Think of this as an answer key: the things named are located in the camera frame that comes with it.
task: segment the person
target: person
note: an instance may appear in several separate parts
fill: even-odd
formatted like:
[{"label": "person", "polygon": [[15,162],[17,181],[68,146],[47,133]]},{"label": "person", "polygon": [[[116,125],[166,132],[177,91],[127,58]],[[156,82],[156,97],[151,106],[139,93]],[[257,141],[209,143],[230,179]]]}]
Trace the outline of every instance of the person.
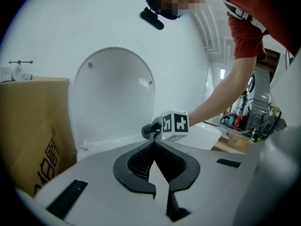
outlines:
[{"label": "person", "polygon": [[[156,0],[162,13],[191,9],[205,0]],[[262,38],[270,34],[296,56],[301,45],[299,0],[223,0],[235,43],[234,65],[212,95],[190,113],[190,126],[206,121],[229,108],[245,91],[256,61],[266,58]]]}]

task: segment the white wall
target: white wall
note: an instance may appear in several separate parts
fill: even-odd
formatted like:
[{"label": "white wall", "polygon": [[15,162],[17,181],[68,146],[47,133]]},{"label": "white wall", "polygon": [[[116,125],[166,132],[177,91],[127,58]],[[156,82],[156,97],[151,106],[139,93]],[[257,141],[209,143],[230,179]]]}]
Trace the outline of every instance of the white wall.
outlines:
[{"label": "white wall", "polygon": [[203,101],[208,61],[192,18],[158,31],[139,18],[145,0],[27,0],[0,48],[0,66],[33,60],[24,72],[73,80],[83,61],[106,47],[123,47],[149,66],[156,84],[154,116],[191,111]]}]

